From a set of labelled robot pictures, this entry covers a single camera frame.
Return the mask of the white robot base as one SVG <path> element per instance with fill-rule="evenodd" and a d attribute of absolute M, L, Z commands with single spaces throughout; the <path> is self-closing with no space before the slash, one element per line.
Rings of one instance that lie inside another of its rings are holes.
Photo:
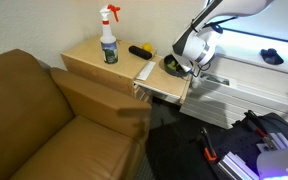
<path fill-rule="evenodd" d="M 261 153 L 256 165 L 260 180 L 288 180 L 288 148 Z"/>

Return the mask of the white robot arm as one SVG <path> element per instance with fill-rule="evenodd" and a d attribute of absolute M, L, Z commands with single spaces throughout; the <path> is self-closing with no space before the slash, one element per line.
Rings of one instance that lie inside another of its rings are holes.
<path fill-rule="evenodd" d="M 252 16 L 265 10 L 274 0 L 212 0 L 186 27 L 172 45 L 172 55 L 185 72 L 192 73 L 194 65 L 206 65 L 215 53 L 223 34 L 219 26 L 223 20 L 212 22 L 218 16 L 228 20 Z"/>

